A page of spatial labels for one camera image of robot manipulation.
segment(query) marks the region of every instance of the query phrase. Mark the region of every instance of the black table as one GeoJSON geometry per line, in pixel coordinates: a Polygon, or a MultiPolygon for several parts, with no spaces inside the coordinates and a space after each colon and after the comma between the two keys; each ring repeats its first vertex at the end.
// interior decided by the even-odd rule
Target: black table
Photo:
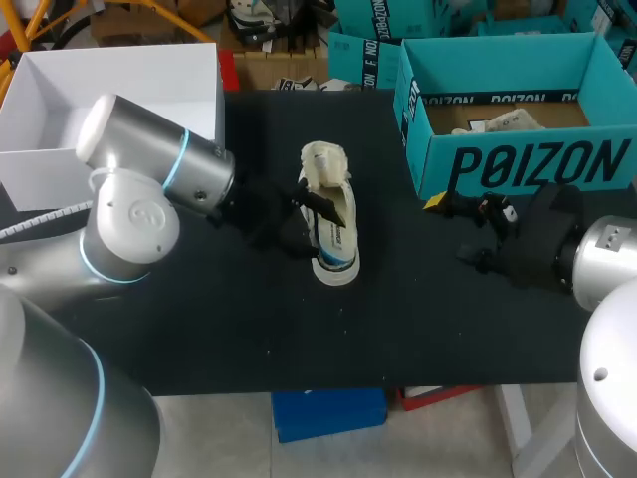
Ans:
{"type": "MultiPolygon", "coordinates": [[[[56,314],[110,363],[158,395],[576,379],[587,313],[571,298],[516,290],[454,259],[461,243],[493,245],[493,233],[422,211],[391,94],[261,92],[226,102],[227,146],[282,184],[297,180],[307,142],[345,148],[360,275],[329,288],[309,261],[248,249],[238,232],[183,212],[177,247],[146,281],[56,314]]],[[[590,220],[637,213],[632,190],[586,202],[590,220]]],[[[6,196],[0,204],[2,226],[27,216],[6,196]]]]}

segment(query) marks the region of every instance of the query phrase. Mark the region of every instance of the black cable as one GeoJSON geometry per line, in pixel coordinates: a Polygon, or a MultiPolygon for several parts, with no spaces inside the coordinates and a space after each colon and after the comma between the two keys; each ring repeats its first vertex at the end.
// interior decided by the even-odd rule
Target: black cable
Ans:
{"type": "Polygon", "coordinates": [[[65,48],[73,37],[91,25],[91,15],[93,14],[89,14],[86,17],[81,18],[67,28],[62,35],[60,35],[60,38],[53,44],[51,50],[62,50],[65,48]]]}

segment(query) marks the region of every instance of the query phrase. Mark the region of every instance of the white cable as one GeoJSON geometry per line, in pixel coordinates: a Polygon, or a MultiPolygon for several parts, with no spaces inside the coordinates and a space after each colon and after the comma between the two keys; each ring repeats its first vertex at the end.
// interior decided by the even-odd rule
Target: white cable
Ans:
{"type": "Polygon", "coordinates": [[[92,205],[92,201],[87,201],[76,204],[74,206],[65,207],[64,209],[58,209],[57,211],[48,212],[47,214],[34,217],[33,219],[14,224],[13,226],[0,230],[0,239],[13,236],[18,232],[26,231],[27,229],[31,229],[32,227],[44,224],[45,222],[53,221],[54,219],[60,219],[61,217],[70,216],[71,214],[75,214],[76,212],[91,209],[92,205]]]}
{"type": "MultiPolygon", "coordinates": [[[[114,174],[114,173],[124,173],[130,174],[137,178],[144,178],[140,174],[129,171],[128,169],[122,168],[111,168],[111,167],[99,167],[91,172],[89,176],[89,188],[92,192],[95,192],[96,187],[94,184],[95,178],[104,174],[114,174]]],[[[82,202],[80,204],[76,204],[74,206],[65,207],[63,209],[58,209],[57,211],[48,212],[47,214],[43,214],[41,216],[34,217],[33,219],[29,219],[18,224],[14,224],[13,226],[7,227],[5,229],[0,230],[0,239],[4,239],[9,236],[13,236],[18,232],[26,231],[27,229],[31,229],[32,227],[39,226],[40,224],[44,224],[45,222],[53,221],[54,219],[60,219],[61,217],[70,216],[71,214],[75,214],[80,211],[86,211],[87,209],[91,209],[93,206],[92,201],[82,202]]]]}

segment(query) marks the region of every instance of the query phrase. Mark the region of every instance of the white table leg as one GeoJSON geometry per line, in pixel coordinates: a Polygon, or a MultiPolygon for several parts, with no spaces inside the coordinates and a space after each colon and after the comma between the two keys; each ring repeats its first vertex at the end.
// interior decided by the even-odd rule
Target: white table leg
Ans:
{"type": "Polygon", "coordinates": [[[509,438],[514,477],[539,478],[575,434],[576,385],[562,393],[535,433],[531,433],[519,385],[499,386],[496,396],[509,438]]]}

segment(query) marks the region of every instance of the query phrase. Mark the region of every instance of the white box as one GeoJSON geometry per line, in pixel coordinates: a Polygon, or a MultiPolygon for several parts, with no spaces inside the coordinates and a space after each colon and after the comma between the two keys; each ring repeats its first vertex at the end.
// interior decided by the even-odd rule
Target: white box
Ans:
{"type": "Polygon", "coordinates": [[[92,198],[75,145],[95,100],[115,93],[224,143],[214,44],[33,52],[22,56],[0,110],[0,182],[19,211],[92,198]]]}

